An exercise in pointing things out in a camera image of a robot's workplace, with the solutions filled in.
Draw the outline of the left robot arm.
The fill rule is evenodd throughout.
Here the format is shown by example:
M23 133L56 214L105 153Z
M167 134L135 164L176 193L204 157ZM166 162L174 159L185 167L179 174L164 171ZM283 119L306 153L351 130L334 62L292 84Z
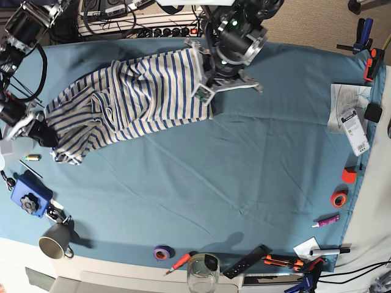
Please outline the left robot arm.
M236 89L254 89L263 92L263 86L249 77L244 69L264 47L267 29L264 20L276 15L283 1L234 1L230 7L204 7L202 21L207 47L187 38L199 71L199 81L193 97L208 104L219 92Z

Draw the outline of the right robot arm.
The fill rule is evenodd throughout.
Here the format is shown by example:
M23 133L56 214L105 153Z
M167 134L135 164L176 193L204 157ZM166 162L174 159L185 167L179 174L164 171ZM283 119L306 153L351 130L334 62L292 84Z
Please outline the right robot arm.
M6 36L1 41L1 121L10 129L5 140L30 137L42 147L54 148L58 138L45 120L42 111L33 112L36 101L45 85L48 59L40 44L46 32L66 11L70 1L22 1L5 25ZM17 98L7 91L22 61L34 50L42 59L42 73L37 90Z

